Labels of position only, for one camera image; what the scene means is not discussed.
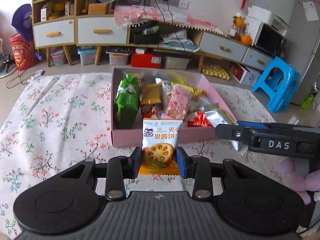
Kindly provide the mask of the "red candy packet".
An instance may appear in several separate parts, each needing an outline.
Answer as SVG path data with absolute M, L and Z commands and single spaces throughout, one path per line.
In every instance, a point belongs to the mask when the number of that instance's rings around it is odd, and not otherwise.
M 190 113 L 187 117 L 187 126 L 188 127 L 210 127 L 212 124 L 206 118 L 203 111 L 196 111 Z

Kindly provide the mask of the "orange jam biscuit packet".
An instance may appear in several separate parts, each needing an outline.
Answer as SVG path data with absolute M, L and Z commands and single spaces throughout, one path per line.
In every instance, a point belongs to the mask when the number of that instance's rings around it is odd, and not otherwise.
M 183 121 L 144 119 L 139 174 L 178 176 L 176 148 Z

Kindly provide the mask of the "pink wafer packet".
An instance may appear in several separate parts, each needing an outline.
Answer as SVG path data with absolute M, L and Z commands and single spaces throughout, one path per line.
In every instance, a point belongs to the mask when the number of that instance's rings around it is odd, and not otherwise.
M 179 85 L 174 85 L 165 115 L 172 119 L 184 120 L 187 116 L 191 96 L 190 90 Z

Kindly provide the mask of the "green snack packet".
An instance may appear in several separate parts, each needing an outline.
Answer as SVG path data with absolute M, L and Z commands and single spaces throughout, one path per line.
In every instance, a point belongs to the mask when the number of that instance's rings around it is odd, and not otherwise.
M 114 118 L 117 129 L 130 129 L 135 122 L 139 107 L 140 86 L 138 79 L 126 74 L 118 85 L 114 103 Z

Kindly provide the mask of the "yellow chip packet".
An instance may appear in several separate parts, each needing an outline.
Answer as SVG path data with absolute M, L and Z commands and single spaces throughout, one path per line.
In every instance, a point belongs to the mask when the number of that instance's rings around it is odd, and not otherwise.
M 180 86 L 180 87 L 183 87 L 183 88 L 189 90 L 191 92 L 192 98 L 196 98 L 198 96 L 205 94 L 204 89 L 202 89 L 196 85 L 193 85 L 192 83 L 187 81 L 187 79 L 184 77 L 179 77 L 176 81 L 171 81 L 170 84 L 172 86 Z

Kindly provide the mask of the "pink cardboard box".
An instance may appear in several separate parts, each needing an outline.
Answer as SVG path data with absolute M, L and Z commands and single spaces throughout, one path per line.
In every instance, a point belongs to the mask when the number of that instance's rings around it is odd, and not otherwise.
M 155 78 L 159 77 L 164 80 L 199 87 L 205 91 L 207 98 L 210 99 L 211 102 L 218 103 L 219 108 L 227 111 L 228 114 L 236 121 L 236 118 L 227 106 L 227 103 L 222 99 L 221 95 L 215 88 L 213 88 L 211 83 L 203 74 L 182 70 L 114 67 L 112 70 L 111 82 L 111 138 L 113 147 L 121 148 L 142 146 L 144 129 L 140 107 L 138 107 L 138 112 L 134 123 L 129 127 L 130 129 L 117 129 L 116 127 L 116 117 L 114 114 L 115 100 L 118 85 L 121 80 L 125 78 L 125 74 L 127 72 L 144 73 L 144 84 L 155 83 Z M 156 135 L 156 142 L 162 142 L 164 139 L 168 139 L 169 136 L 172 137 L 173 135 L 170 135 L 172 133 L 174 133 L 174 129 L 171 125 L 170 128 L 159 130 L 159 132 L 157 132 L 157 129 L 154 129 L 153 135 L 158 134 Z M 188 127 L 186 121 L 183 122 L 178 136 L 179 144 L 188 144 L 214 139 L 217 139 L 217 137 L 215 136 L 215 128 L 213 126 Z

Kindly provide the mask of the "blue plastic stool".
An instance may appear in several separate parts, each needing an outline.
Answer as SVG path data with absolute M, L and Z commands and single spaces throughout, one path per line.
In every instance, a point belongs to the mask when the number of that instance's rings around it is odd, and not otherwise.
M 286 111 L 296 92 L 300 74 L 279 57 L 265 68 L 251 91 L 262 90 L 268 97 L 267 109 L 273 113 Z

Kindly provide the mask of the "yellow egg tray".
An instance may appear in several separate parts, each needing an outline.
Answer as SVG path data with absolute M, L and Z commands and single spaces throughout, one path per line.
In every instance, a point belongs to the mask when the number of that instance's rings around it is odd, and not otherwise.
M 202 69 L 202 73 L 208 76 L 219 77 L 223 80 L 230 79 L 230 76 L 227 70 L 225 70 L 225 68 L 222 68 L 218 65 L 205 65 Z

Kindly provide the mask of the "red shoe box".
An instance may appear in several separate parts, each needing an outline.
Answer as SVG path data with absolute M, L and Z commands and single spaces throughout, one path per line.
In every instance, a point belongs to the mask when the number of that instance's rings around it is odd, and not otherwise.
M 158 69 L 161 67 L 161 61 L 161 56 L 151 53 L 139 54 L 134 52 L 131 57 L 131 67 Z

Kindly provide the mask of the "orange fruit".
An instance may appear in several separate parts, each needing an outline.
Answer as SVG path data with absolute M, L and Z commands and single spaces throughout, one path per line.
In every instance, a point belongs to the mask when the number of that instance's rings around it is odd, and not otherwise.
M 241 41 L 242 44 L 244 44 L 246 46 L 251 46 L 252 42 L 253 42 L 252 38 L 248 34 L 242 35 L 240 41 Z

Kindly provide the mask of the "red gift bag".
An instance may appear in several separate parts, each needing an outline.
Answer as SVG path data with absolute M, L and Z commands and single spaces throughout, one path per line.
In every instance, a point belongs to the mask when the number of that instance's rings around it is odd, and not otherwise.
M 10 38 L 12 52 L 19 72 L 37 64 L 33 40 L 26 41 L 21 34 L 16 33 Z

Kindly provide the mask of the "pink cloth cover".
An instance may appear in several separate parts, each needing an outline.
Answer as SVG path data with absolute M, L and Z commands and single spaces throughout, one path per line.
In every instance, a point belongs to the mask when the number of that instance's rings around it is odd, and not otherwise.
M 113 14 L 117 27 L 128 27 L 149 21 L 157 21 L 191 29 L 209 31 L 226 36 L 226 34 L 213 23 L 181 12 L 172 12 L 168 9 L 158 9 L 137 5 L 116 5 Z

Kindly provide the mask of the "wooden white TV cabinet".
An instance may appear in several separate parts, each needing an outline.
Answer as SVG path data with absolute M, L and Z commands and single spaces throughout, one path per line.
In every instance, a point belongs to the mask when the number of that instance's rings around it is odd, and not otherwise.
M 139 25 L 117 27 L 112 3 L 99 0 L 32 0 L 34 44 L 37 49 L 61 46 L 93 46 L 95 60 L 104 47 L 146 48 L 151 54 L 199 56 L 199 69 L 209 59 L 235 62 L 264 70 L 272 56 L 230 36 L 149 21 Z

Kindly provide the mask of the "purple hat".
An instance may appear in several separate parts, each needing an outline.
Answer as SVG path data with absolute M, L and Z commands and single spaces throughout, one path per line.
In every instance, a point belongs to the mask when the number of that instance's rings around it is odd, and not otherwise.
M 14 12 L 11 25 L 25 41 L 33 40 L 32 11 L 30 4 L 23 4 Z

